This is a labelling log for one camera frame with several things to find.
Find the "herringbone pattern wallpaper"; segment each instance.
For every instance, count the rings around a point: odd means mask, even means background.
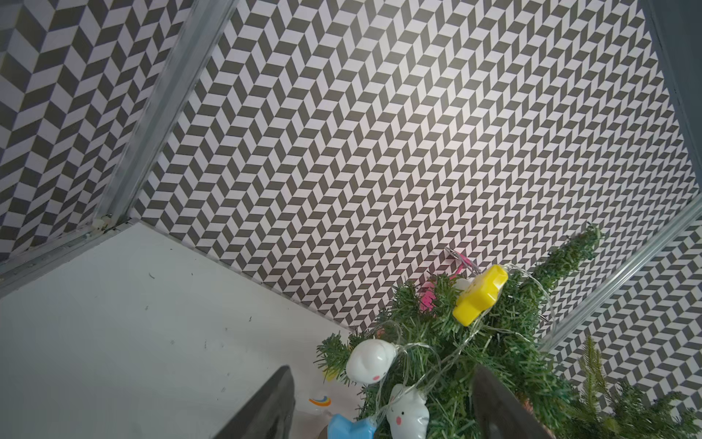
[[[365,327],[598,223],[562,317],[697,191],[635,2],[241,1],[132,215]]]
[[[191,3],[0,6],[0,261],[90,223]]]
[[[610,382],[626,379],[650,400],[687,396],[702,419],[702,217],[626,282],[552,351],[557,371],[580,383],[588,335],[598,342]]]

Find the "green pine needles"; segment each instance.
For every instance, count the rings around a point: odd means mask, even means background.
[[[531,274],[550,293],[562,279],[578,270],[582,262],[594,257],[600,239],[600,229],[588,225],[582,233],[552,251]],[[363,332],[352,335],[349,344],[344,344],[339,334],[331,335],[317,347],[319,359],[316,362],[319,367],[328,375],[348,382],[345,366],[351,350],[372,337],[401,345],[426,343],[434,347],[441,359],[449,357],[475,328],[464,327],[451,314],[459,294],[453,287],[455,280],[448,275],[437,275],[433,281],[436,298],[431,311],[420,310],[418,292],[413,282],[400,284],[390,305],[376,318],[376,325],[382,330],[376,334]],[[388,402],[390,390],[395,384],[405,379],[408,385],[413,384],[424,373],[431,371],[430,378],[419,386],[420,391],[430,390],[427,394],[430,413],[427,437],[481,438],[471,398],[471,378],[475,365],[479,363],[490,369],[521,401],[533,407],[534,415],[544,426],[559,435],[561,432],[572,432],[571,404],[578,401],[577,392],[570,383],[553,373],[551,362],[537,350],[534,340],[538,329],[538,312],[546,300],[533,280],[511,274],[496,305],[482,320],[473,323],[479,325],[477,335],[443,374],[435,374],[440,367],[433,352],[425,348],[411,348],[399,355],[390,368],[380,404]],[[358,419],[373,415],[379,408],[376,407],[378,387],[378,384],[363,387],[365,398]],[[593,395],[600,391],[598,389],[596,386],[593,388]],[[629,393],[623,390],[621,398],[625,398],[626,407],[632,407],[630,401],[635,400],[635,389],[627,388],[626,391]],[[376,437],[391,437],[387,422],[380,424]]]
[[[670,415],[673,401],[684,399],[678,392],[647,405],[644,392],[627,381],[608,391],[601,357],[588,337],[580,358],[583,391],[569,409],[571,418],[562,430],[563,439],[692,439],[700,431],[693,410],[681,407],[680,418]],[[601,410],[600,396],[611,413]]]

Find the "rainbow sticker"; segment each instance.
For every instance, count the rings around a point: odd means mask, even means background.
[[[321,400],[310,398],[309,401],[314,405],[319,405],[320,407],[328,407],[331,405],[331,398],[326,395]]]

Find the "pink hair clip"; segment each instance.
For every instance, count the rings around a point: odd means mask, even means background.
[[[481,273],[481,270],[478,268],[477,265],[470,259],[468,259],[466,256],[462,255],[461,253],[458,253],[454,249],[446,249],[446,251],[454,257],[455,259],[458,259],[458,262],[460,262],[460,265],[458,266],[458,269],[456,272],[451,276],[451,279],[456,279],[462,272],[463,270],[468,269],[474,276],[477,276]],[[434,308],[434,299],[436,298],[436,295],[434,294],[434,282],[431,282],[428,280],[427,282],[422,285],[422,288],[426,288],[426,291],[420,298],[420,303],[419,303],[419,309],[421,311],[431,311]]]

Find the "white cat light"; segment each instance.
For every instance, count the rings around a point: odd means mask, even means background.
[[[390,407],[385,416],[392,439],[425,439],[429,426],[427,400],[415,388],[395,400],[404,389],[401,384],[395,384],[390,392]]]
[[[387,341],[371,339],[358,344],[346,362],[346,374],[358,384],[377,383],[390,370],[397,356],[397,346]]]

